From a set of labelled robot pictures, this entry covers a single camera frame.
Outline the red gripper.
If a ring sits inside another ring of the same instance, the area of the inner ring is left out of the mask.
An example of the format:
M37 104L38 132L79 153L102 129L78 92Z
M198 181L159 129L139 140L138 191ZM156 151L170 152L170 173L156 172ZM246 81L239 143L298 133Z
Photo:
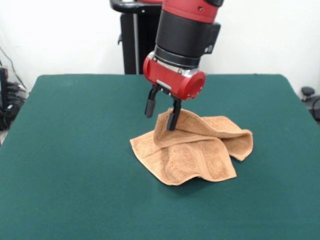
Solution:
M164 63L150 52L143 63L143 74L153 84L149 91L144 115L151 118L156 105L159 87L170 92L173 108L167 121L167 130L174 131L182 109L182 100L194 99L202 91L206 74L197 68L183 69Z

